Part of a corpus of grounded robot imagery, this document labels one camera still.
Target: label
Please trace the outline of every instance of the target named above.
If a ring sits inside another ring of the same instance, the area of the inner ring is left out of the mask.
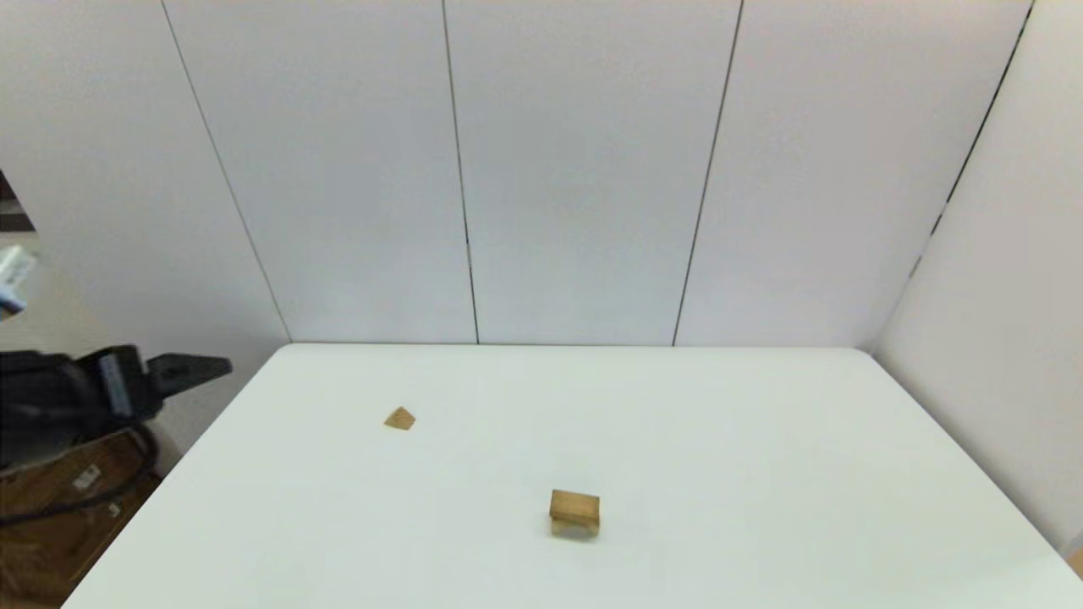
[[[97,367],[102,371],[102,379],[105,380],[105,389],[109,392],[109,405],[115,414],[120,416],[132,415],[132,404],[128,400],[128,388],[125,387],[123,375],[120,373],[120,362],[116,353],[109,353],[97,361]]]
[[[97,468],[96,465],[91,465],[79,475],[78,478],[71,482],[71,485],[78,491],[86,491],[102,476],[102,470]]]

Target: wall panel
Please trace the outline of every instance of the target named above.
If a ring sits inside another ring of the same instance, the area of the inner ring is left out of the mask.
[[[1028,8],[748,0],[677,345],[870,347]]]
[[[190,446],[287,342],[161,4],[0,3],[0,167],[112,341],[226,355],[170,400]]]
[[[293,339],[473,342],[440,2],[166,5]]]
[[[673,340],[738,7],[447,1],[482,342]]]
[[[1083,4],[1035,4],[875,353],[1066,555],[1083,547],[1081,31]]]

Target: panel seam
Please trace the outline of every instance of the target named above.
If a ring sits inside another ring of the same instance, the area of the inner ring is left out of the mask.
[[[906,282],[902,285],[902,290],[899,293],[899,298],[896,299],[895,306],[891,307],[891,312],[888,314],[887,320],[880,326],[879,332],[876,333],[876,337],[873,339],[872,346],[869,348],[869,353],[873,357],[879,350],[880,341],[884,338],[884,332],[887,329],[888,324],[895,319],[896,314],[899,312],[899,307],[902,304],[902,299],[906,295],[906,289],[910,287],[910,282],[913,281],[914,275],[917,273],[917,267],[921,264],[922,259],[925,258],[925,252],[929,249],[929,244],[932,243],[932,234],[937,232],[940,228],[940,220],[943,219],[944,212],[948,210],[948,205],[951,204],[952,197],[955,195],[955,189],[958,187],[960,181],[963,180],[963,173],[966,172],[966,167],[970,163],[970,155],[974,154],[974,150],[978,146],[978,140],[981,139],[981,133],[986,129],[986,122],[989,120],[990,114],[993,112],[993,106],[996,104],[996,98],[1001,94],[1001,87],[1004,86],[1004,79],[1008,76],[1008,70],[1012,68],[1012,62],[1015,60],[1016,51],[1019,50],[1019,42],[1022,41],[1022,35],[1027,30],[1027,23],[1030,22],[1030,14],[1034,11],[1034,0],[1031,0],[1030,8],[1027,9],[1027,14],[1022,17],[1022,25],[1019,26],[1019,34],[1016,35],[1015,44],[1012,46],[1012,52],[1008,53],[1008,61],[1004,64],[1004,70],[1001,72],[1001,79],[996,82],[996,89],[993,90],[993,96],[989,100],[989,105],[986,106],[986,114],[981,117],[981,124],[978,125],[978,131],[974,134],[974,141],[970,142],[970,150],[966,152],[966,157],[963,158],[963,165],[958,168],[958,173],[955,176],[955,181],[951,185],[951,190],[948,191],[948,198],[944,199],[943,206],[940,208],[940,213],[937,216],[936,222],[932,223],[932,230],[929,231],[929,236],[925,239],[925,245],[922,250],[917,254],[917,260],[914,261],[914,267],[910,271],[910,275],[906,277]]]
[[[718,118],[715,119],[715,138],[710,141],[710,155],[707,157],[707,173],[703,178],[703,193],[700,195],[700,210],[695,216],[695,229],[692,231],[692,248],[688,254],[688,268],[684,269],[684,285],[680,291],[680,303],[677,306],[677,322],[674,324],[671,347],[677,346],[677,333],[680,331],[680,318],[684,312],[684,295],[688,294],[688,280],[692,274],[692,258],[695,256],[695,242],[700,236],[700,221],[703,219],[703,204],[707,198],[707,185],[710,183],[710,167],[715,163],[715,147],[718,146],[718,133],[722,125],[722,109],[726,107],[726,93],[730,89],[730,75],[733,74],[733,57],[738,51],[738,35],[741,33],[741,16],[744,14],[744,0],[738,7],[738,20],[733,26],[733,41],[730,43],[730,59],[726,65],[726,79],[722,81],[722,98],[718,102]]]
[[[199,119],[203,120],[204,129],[207,131],[207,139],[210,140],[210,147],[214,151],[214,158],[218,160],[218,168],[222,171],[222,178],[225,180],[225,187],[230,191],[230,198],[233,199],[233,207],[237,210],[237,217],[240,219],[240,226],[245,231],[245,236],[248,238],[248,245],[252,248],[252,256],[256,258],[256,265],[260,269],[260,274],[263,275],[263,282],[268,286],[268,294],[271,295],[271,303],[274,304],[275,312],[278,313],[278,321],[282,322],[282,328],[286,333],[286,339],[289,342],[293,342],[293,337],[289,332],[289,324],[286,323],[286,318],[282,314],[282,307],[278,304],[278,299],[274,295],[274,287],[271,286],[271,278],[268,276],[266,269],[263,268],[263,261],[260,259],[260,252],[256,248],[256,242],[252,241],[252,233],[248,230],[248,222],[245,221],[245,215],[240,211],[240,205],[237,203],[237,195],[233,191],[233,183],[230,181],[230,174],[225,171],[225,165],[222,163],[222,155],[218,152],[218,144],[214,143],[214,135],[210,132],[210,125],[207,122],[207,115],[204,113],[203,104],[199,103],[199,95],[196,93],[196,87],[192,82],[192,75],[188,73],[188,66],[184,61],[184,52],[181,51],[181,43],[177,39],[177,31],[173,30],[173,22],[169,17],[169,9],[166,8],[166,0],[159,0],[161,4],[161,11],[166,14],[166,24],[169,26],[169,34],[173,37],[173,46],[177,48],[177,55],[181,60],[181,68],[184,70],[184,78],[188,81],[188,89],[192,91],[192,99],[196,102],[196,109],[199,111]]]
[[[452,38],[447,33],[447,0],[440,0],[440,10],[444,18],[444,50],[447,54],[447,83],[452,92],[452,124],[455,127],[455,159],[459,169],[459,200],[462,204],[462,235],[467,244],[467,272],[470,276],[470,308],[474,318],[474,344],[481,345],[481,331],[478,328],[478,298],[473,287],[473,257],[470,254],[470,225],[467,223],[467,194],[462,183],[462,150],[459,146],[459,113],[455,105],[455,77],[452,75]]]

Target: wooden cube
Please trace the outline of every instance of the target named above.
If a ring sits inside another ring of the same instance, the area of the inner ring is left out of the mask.
[[[595,536],[601,528],[601,500],[593,495],[553,490],[549,501],[552,533],[562,536]]]

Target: small wooden piece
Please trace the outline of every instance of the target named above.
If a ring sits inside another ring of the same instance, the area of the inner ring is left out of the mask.
[[[417,419],[414,418],[414,415],[409,414],[409,411],[407,411],[402,406],[399,406],[397,409],[395,409],[395,412],[391,413],[391,416],[389,416],[388,419],[383,422],[383,425],[387,425],[388,427],[394,427],[395,429],[402,429],[405,431],[408,430],[410,427],[414,427],[415,420]]]
[[[1080,579],[1083,579],[1083,549],[1068,558],[1068,566],[1075,571]]]
[[[595,536],[601,529],[601,500],[593,495],[553,490],[549,501],[552,534]]]

